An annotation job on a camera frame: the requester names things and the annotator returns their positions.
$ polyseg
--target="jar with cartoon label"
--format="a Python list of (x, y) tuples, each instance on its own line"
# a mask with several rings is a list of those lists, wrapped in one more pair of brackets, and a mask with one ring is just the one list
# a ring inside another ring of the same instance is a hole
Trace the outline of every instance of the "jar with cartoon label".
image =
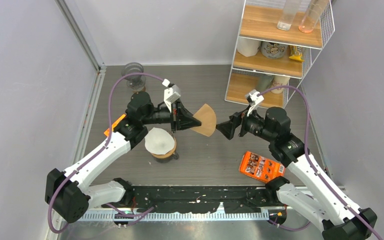
[(286, 53), (288, 45), (263, 41), (261, 44), (261, 53), (269, 59), (279, 59)]

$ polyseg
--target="orange liquid bottle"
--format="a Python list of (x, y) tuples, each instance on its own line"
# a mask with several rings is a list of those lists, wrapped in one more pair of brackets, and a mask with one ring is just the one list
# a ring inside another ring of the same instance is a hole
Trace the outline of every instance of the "orange liquid bottle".
[(306, 34), (311, 33), (329, 2), (330, 0), (311, 0), (304, 18), (298, 26), (299, 30)]

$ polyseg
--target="gray floor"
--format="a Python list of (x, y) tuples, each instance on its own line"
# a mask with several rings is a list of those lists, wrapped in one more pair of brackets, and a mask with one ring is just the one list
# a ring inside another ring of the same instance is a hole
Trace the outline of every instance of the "gray floor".
[[(121, 69), (120, 66), (111, 66), (106, 70), (86, 153), (106, 138), (103, 132), (108, 128), (108, 96), (113, 84), (121, 76)], [(224, 101), (230, 65), (146, 66), (145, 72), (169, 79), (178, 85), (182, 102), (191, 113), (195, 113), (203, 104), (209, 104), (217, 115), (218, 123), (227, 121), (229, 115), (246, 107)], [(146, 91), (154, 105), (163, 101), (163, 90), (164, 87), (159, 81), (147, 79)], [(113, 120), (125, 112), (131, 95), (131, 89), (126, 87), (125, 82), (121, 82), (112, 98)], [(303, 140), (306, 112), (302, 99), (295, 94), (285, 109), (291, 119), (292, 132)], [(258, 112), (263, 116), (265, 110), (259, 108)], [(156, 127), (170, 130), (168, 125)], [(273, 159), (269, 144), (251, 134), (242, 138), (235, 136), (229, 141), (218, 131), (211, 137), (205, 137), (194, 131), (184, 130), (178, 131), (175, 137), (179, 160), (165, 164), (154, 161), (145, 150), (143, 141), (116, 160), (93, 183), (103, 184), (113, 178), (123, 178), (134, 185), (262, 185), (261, 182), (239, 173), (242, 155), (246, 151), (252, 151)], [(309, 148), (321, 164), (312, 132)], [(297, 186), (302, 185), (302, 182), (288, 171), (285, 177)]]

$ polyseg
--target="gray wall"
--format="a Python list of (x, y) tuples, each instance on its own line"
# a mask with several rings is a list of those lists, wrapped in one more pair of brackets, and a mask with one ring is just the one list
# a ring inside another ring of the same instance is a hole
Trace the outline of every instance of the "gray wall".
[(334, 179), (377, 213), (384, 238), (384, 1), (337, 1), (333, 15), (303, 87)]
[(107, 66), (231, 64), (244, 0), (71, 0)]
[(73, 162), (95, 70), (53, 0), (0, 0), (0, 240), (41, 240), (45, 182)]

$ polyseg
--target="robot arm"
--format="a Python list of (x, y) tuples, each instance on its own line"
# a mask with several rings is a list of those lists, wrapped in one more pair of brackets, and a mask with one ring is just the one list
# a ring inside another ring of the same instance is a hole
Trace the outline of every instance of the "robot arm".
[[(45, 192), (45, 201), (48, 204), (60, 184), (70, 174), (76, 172), (62, 187), (53, 203), (53, 209), (68, 223), (77, 221), (90, 208), (116, 202), (127, 205), (131, 201), (133, 188), (121, 178), (102, 185), (90, 185), (111, 163), (145, 138), (148, 134), (145, 125), (168, 123), (173, 132), (201, 126), (202, 123), (183, 106), (179, 88), (170, 84), (168, 80), (162, 84), (168, 87), (164, 91), (164, 102), (154, 107), (148, 93), (133, 94), (127, 105), (126, 115), (113, 126), (107, 145), (106, 139), (82, 160), (64, 171), (55, 168), (49, 172)], [(93, 160), (78, 171), (79, 166), (85, 164), (91, 157), (94, 157)]]
[[(361, 209), (358, 204), (347, 197), (334, 182), (325, 174), (312, 154), (309, 160), (316, 168), (311, 167), (304, 151), (304, 143), (291, 133), (291, 119), (280, 107), (271, 107), (265, 113), (265, 118), (259, 116), (255, 108), (262, 102), (259, 92), (251, 91), (245, 97), (249, 106), (229, 117), (229, 121), (216, 126), (226, 138), (233, 138), (235, 129), (241, 126), (239, 137), (246, 133), (262, 138), (268, 142), (273, 157), (296, 175), (313, 193), (317, 201), (297, 190), (289, 181), (280, 176), (266, 184), (277, 199), (296, 209), (311, 221), (322, 233), (325, 240), (363, 240), (370, 236), (370, 231), (349, 210), (359, 210), (359, 215), (372, 227), (377, 216), (370, 209)], [(319, 175), (326, 179), (325, 184)], [(346, 201), (344, 206), (333, 191)]]

